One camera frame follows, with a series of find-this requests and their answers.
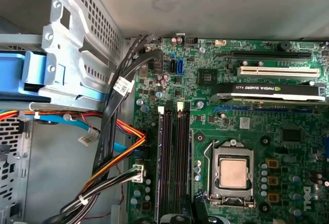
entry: ram slot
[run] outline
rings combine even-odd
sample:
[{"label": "ram slot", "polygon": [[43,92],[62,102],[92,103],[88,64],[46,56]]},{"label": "ram slot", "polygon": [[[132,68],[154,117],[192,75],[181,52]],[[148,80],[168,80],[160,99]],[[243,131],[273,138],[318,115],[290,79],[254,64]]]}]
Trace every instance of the ram slot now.
[{"label": "ram slot", "polygon": [[180,212],[179,199],[188,192],[189,148],[190,148],[190,113],[179,111],[176,133],[176,165],[174,203],[175,213]]},{"label": "ram slot", "polygon": [[159,223],[163,215],[170,210],[170,166],[172,151],[173,117],[171,110],[159,116],[158,167],[155,220]]}]

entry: white cable label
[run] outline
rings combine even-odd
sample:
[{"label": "white cable label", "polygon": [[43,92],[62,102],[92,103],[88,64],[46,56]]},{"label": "white cable label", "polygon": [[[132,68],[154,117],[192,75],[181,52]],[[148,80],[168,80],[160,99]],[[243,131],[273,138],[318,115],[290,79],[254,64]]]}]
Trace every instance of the white cable label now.
[{"label": "white cable label", "polygon": [[130,89],[131,82],[129,82],[127,79],[123,77],[119,77],[117,82],[115,83],[113,89],[116,92],[119,92],[122,96],[125,96]]},{"label": "white cable label", "polygon": [[96,142],[98,140],[98,136],[99,136],[99,132],[97,130],[89,128],[88,135],[79,138],[78,141],[88,146],[91,143]]}]

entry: motherboard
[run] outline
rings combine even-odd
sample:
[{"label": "motherboard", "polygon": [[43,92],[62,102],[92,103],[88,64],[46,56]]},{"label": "motherboard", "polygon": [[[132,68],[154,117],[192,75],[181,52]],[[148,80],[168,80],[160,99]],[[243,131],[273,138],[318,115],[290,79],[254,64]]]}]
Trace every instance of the motherboard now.
[{"label": "motherboard", "polygon": [[135,80],[147,141],[128,221],[188,216],[190,203],[214,223],[329,223],[327,45],[177,35],[142,50],[156,48],[163,61]]}]

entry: chip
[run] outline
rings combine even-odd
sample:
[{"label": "chip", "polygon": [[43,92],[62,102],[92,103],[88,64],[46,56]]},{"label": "chip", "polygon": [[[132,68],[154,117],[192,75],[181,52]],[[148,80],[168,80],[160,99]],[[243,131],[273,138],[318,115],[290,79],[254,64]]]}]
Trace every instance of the chip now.
[{"label": "chip", "polygon": [[279,178],[275,176],[268,176],[267,177],[267,184],[268,185],[278,185],[279,184]]},{"label": "chip", "polygon": [[215,69],[199,69],[198,85],[211,86],[217,84],[217,70]]},{"label": "chip", "polygon": [[302,141],[302,130],[282,129],[282,141],[300,143]]},{"label": "chip", "polygon": [[215,122],[215,116],[209,116],[209,122],[214,123]]},{"label": "chip", "polygon": [[238,158],[220,159],[220,187],[247,188],[247,160]]},{"label": "chip", "polygon": [[270,169],[277,169],[279,167],[279,161],[275,159],[265,159],[265,163]]},{"label": "chip", "polygon": [[276,193],[268,193],[267,201],[268,202],[279,202],[279,195]]}]

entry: white pci slot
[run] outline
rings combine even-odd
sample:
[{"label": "white pci slot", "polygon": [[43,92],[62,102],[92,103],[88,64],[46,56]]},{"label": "white pci slot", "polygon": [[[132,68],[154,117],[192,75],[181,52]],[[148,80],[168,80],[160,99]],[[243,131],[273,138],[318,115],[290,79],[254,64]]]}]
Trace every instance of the white pci slot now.
[{"label": "white pci slot", "polygon": [[281,77],[281,78],[318,78],[320,69],[306,67],[258,67],[258,66],[241,66],[237,70],[240,77],[258,76],[258,77]]}]

